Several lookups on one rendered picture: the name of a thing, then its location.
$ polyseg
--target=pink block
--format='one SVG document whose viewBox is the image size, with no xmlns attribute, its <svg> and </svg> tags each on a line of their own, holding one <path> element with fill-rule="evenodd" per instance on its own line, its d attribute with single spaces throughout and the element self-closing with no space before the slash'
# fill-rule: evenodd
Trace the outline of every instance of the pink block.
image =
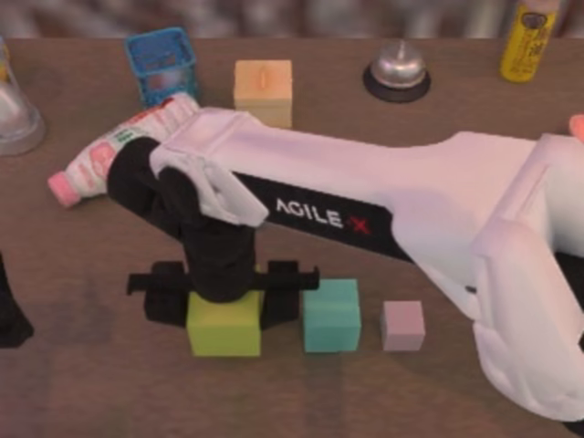
<svg viewBox="0 0 584 438">
<path fill-rule="evenodd" d="M 420 301 L 385 301 L 381 312 L 384 351 L 418 351 L 426 328 Z"/>
</svg>

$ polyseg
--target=teal cube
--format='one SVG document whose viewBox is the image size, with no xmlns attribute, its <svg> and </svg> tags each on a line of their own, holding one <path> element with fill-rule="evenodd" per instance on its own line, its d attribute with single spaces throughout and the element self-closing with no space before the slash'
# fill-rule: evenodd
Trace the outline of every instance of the teal cube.
<svg viewBox="0 0 584 438">
<path fill-rule="evenodd" d="M 320 280 L 320 288 L 302 293 L 306 353 L 355 351 L 361 314 L 357 280 Z"/>
</svg>

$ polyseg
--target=table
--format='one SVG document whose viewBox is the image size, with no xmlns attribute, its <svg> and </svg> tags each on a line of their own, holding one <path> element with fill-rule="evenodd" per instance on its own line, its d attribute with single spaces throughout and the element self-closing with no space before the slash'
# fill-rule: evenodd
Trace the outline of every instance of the table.
<svg viewBox="0 0 584 438">
<path fill-rule="evenodd" d="M 2 438 L 570 437 L 488 383 L 471 324 L 415 266 L 268 226 L 258 255 L 297 258 L 360 282 L 360 349 L 305 355 L 300 325 L 267 331 L 256 360 L 196 359 L 185 331 L 145 320 L 126 297 L 130 272 L 182 259 L 180 246 L 102 197 L 64 210 L 46 179 L 140 109 L 118 40 L 8 41 L 13 67 L 50 132 L 37 150 L 0 160 L 0 249 L 36 335 L 0 351 Z M 497 75 L 502 41 L 428 40 L 423 100 L 399 106 L 361 87 L 381 40 L 195 41 L 204 105 L 231 107 L 238 58 L 290 58 L 298 130 L 387 146 L 442 141 L 459 130 L 536 139 L 566 133 L 584 110 L 584 42 L 553 41 L 537 79 Z M 420 299 L 422 351 L 381 352 L 386 299 Z"/>
</svg>

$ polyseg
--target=plastic bottle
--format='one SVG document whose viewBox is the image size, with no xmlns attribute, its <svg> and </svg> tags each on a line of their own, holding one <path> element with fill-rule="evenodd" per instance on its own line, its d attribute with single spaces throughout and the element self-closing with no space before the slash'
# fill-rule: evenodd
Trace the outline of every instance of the plastic bottle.
<svg viewBox="0 0 584 438">
<path fill-rule="evenodd" d="M 511 82 L 528 82 L 556 24 L 560 0 L 522 0 L 501 60 L 500 72 Z"/>
<path fill-rule="evenodd" d="M 65 171 L 48 179 L 48 187 L 67 208 L 83 198 L 104 194 L 108 171 L 118 151 L 139 137 L 165 141 L 198 109 L 196 101 L 186 93 L 171 96 L 93 141 Z"/>
</svg>

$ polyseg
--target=bell base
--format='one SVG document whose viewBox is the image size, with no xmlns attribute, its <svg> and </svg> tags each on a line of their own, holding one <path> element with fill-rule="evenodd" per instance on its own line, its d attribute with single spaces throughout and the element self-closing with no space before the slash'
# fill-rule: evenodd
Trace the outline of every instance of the bell base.
<svg viewBox="0 0 584 438">
<path fill-rule="evenodd" d="M 426 71 L 422 82 L 408 89 L 392 89 L 379 83 L 371 74 L 371 66 L 363 72 L 363 85 L 365 89 L 377 99 L 391 103 L 410 103 L 423 98 L 430 90 L 432 80 Z"/>
</svg>

